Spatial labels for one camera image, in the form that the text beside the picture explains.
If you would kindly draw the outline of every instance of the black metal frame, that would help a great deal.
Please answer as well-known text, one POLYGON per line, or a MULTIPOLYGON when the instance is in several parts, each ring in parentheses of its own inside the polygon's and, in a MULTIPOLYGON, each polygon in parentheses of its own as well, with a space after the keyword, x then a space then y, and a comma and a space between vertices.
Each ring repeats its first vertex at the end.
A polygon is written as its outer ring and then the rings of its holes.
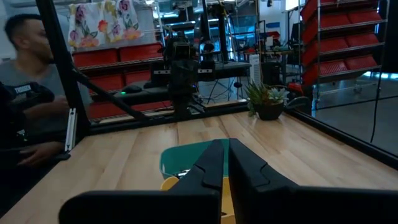
MULTIPOLYGON (((69 73, 73 70, 72 58, 69 55, 66 46, 63 44, 63 36, 60 31, 60 26, 58 23, 58 18, 56 16, 55 8, 53 2, 50 0, 36 0, 37 6, 42 16, 45 30, 49 38, 50 46, 54 55, 55 63, 60 74, 60 78, 65 89, 65 94, 68 99, 71 108, 76 108, 78 116, 78 132, 77 138, 82 139, 87 135, 109 133, 114 131, 121 131, 125 129, 142 128, 147 126, 154 126, 159 124, 175 123, 178 121, 189 120, 189 119, 200 119, 207 118, 211 116, 220 116, 223 114, 231 114, 242 111, 247 111, 247 103, 235 103, 233 106, 220 106, 215 109, 208 109, 207 113, 195 114, 186 119, 178 119, 173 115, 156 116, 148 121, 120 121, 108 124, 99 124, 95 126, 90 126, 87 116, 85 115, 85 109, 83 102, 78 93, 78 85, 76 80, 70 78, 69 73)), ((398 157, 386 152, 376 146, 373 146, 367 142, 364 142, 354 136, 344 133, 336 128, 333 128, 315 118, 303 114, 296 110, 286 110, 286 113, 299 120, 307 123, 324 133, 333 136, 334 138, 344 142, 347 145, 391 166, 398 170, 398 157)))
POLYGON ((76 80, 70 78, 70 73, 73 70, 72 57, 70 56, 66 45, 63 44, 65 41, 53 1, 36 0, 36 3, 43 20, 55 64, 57 65, 58 73, 60 75, 63 90, 68 99, 69 107, 76 108, 78 112, 77 126, 79 128, 76 131, 76 136, 78 138, 83 137, 87 134, 90 128, 90 122, 88 121, 85 107, 79 94, 80 91, 77 82, 76 80))

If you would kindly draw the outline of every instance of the wall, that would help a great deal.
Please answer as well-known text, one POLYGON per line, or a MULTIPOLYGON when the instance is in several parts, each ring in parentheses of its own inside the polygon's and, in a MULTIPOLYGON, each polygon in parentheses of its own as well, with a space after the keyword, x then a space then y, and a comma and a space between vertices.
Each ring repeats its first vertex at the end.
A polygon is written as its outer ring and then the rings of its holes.
MULTIPOLYGON (((26 2, 27 0, 0 0, 0 58, 14 58, 15 50, 14 47, 9 43, 6 34, 4 33, 4 23, 7 18, 21 13, 32 13, 38 14, 39 10, 37 7, 24 7, 14 8, 11 7, 10 2, 26 2)), ((69 30, 69 22, 66 16, 58 14, 58 20, 60 22, 61 30, 67 43, 67 35, 69 30)))
POLYGON ((0 0, 0 62, 3 58, 15 57, 15 51, 11 43, 8 41, 7 35, 4 31, 4 24, 7 19, 6 8, 4 7, 3 1, 0 0))
MULTIPOLYGON (((266 0, 259 0, 260 20, 265 20, 267 24, 271 22, 280 22, 280 30, 276 31, 280 32, 280 39, 282 43, 287 41, 287 13, 285 11, 286 1, 297 1, 297 4, 299 3, 299 0, 274 0, 272 7, 267 7, 266 0)), ((290 32, 292 30, 293 23, 297 23, 298 21, 299 15, 298 12, 295 11, 290 18, 290 32)))

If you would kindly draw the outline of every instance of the hanging towel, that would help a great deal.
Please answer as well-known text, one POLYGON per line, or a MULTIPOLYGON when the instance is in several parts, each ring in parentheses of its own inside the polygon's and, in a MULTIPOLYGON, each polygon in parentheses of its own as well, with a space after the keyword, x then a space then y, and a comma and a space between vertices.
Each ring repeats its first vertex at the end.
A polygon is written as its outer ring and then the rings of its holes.
POLYGON ((69 5, 72 47, 97 47, 142 36, 132 0, 69 5))

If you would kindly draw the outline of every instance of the metal shelving rack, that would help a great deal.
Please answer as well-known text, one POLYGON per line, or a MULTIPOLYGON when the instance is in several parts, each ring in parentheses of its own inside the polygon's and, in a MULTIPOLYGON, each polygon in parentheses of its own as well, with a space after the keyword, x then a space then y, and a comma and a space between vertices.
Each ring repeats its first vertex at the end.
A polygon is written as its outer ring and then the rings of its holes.
MULTIPOLYGON (((364 26, 370 26, 370 25, 377 25, 377 24, 381 24, 381 23, 387 23, 388 22, 387 18, 388 18, 388 15, 389 15, 389 4, 390 4, 390 2, 389 2, 389 0, 334 0, 333 2, 324 2, 324 3, 321 3, 321 0, 316 0, 316 1, 317 1, 317 9, 316 9, 316 12, 314 12, 314 13, 316 13, 315 16, 317 18, 317 25, 318 25, 318 27, 317 27, 318 28, 317 29, 317 35, 309 43, 307 43, 304 48, 308 47, 311 43, 313 43, 314 40, 317 41, 317 52, 318 52, 318 54, 317 54, 317 57, 316 57, 315 65, 317 66, 317 70, 318 70, 318 78, 317 78, 317 82, 316 82, 316 93, 317 94, 316 94, 316 99, 315 99, 315 109, 318 109, 318 102, 320 101, 320 96, 321 95, 330 94, 330 93, 336 93, 336 92, 339 92, 339 91, 346 91, 346 90, 354 90, 355 93, 360 93, 360 91, 362 90, 362 87, 377 85, 376 82, 371 82, 371 83, 368 82, 368 83, 365 83, 365 84, 362 84, 362 85, 358 85, 357 84, 358 80, 355 79, 355 86, 348 87, 348 88, 340 88, 340 89, 337 89, 337 90, 324 91, 324 92, 320 91, 320 84, 322 82, 322 78, 326 78, 326 80, 327 80, 328 78, 332 78, 332 77, 338 77, 338 76, 342 76, 342 75, 349 75, 349 74, 354 74, 354 73, 359 73, 359 72, 373 71, 375 69, 379 69, 379 72, 381 74, 383 56, 384 56, 384 52, 385 52, 387 26, 386 26, 386 31, 385 31, 384 37, 383 37, 383 39, 382 39, 382 41, 380 43, 363 45, 363 46, 359 46, 359 47, 348 47, 348 48, 345 48, 345 49, 331 50, 331 51, 327 51, 327 52, 322 52, 321 34, 325 33, 325 32, 328 32, 328 31, 333 31, 333 30, 357 28, 357 27, 364 27, 364 26), (386 1, 387 2, 387 12, 386 12, 385 19, 376 20, 376 21, 369 21, 369 22, 359 22, 359 23, 347 24, 347 25, 343 25, 343 26, 332 26, 332 27, 324 27, 324 28, 322 28, 321 14, 322 14, 322 9, 324 7, 327 7, 327 6, 339 6, 339 5, 340 6, 344 6, 345 4, 359 3, 359 2, 370 2, 370 3, 377 2, 378 5, 379 5, 381 1, 386 1), (373 48, 376 48, 376 47, 379 47, 379 46, 383 47, 382 54, 381 54, 382 56, 381 56, 380 65, 367 67, 367 68, 361 68, 361 69, 347 70, 347 71, 343 71, 343 72, 336 72, 336 73, 331 73, 331 74, 328 74, 328 75, 321 76, 321 58, 322 57, 327 57, 327 56, 331 56, 331 55, 338 55, 338 54, 346 54, 346 53, 355 52, 355 51, 359 51, 359 50, 369 50, 369 49, 373 49, 373 48)), ((298 4, 299 5, 298 9, 299 9, 300 12, 302 12, 300 10, 300 0, 298 0, 298 3, 299 3, 298 4)))

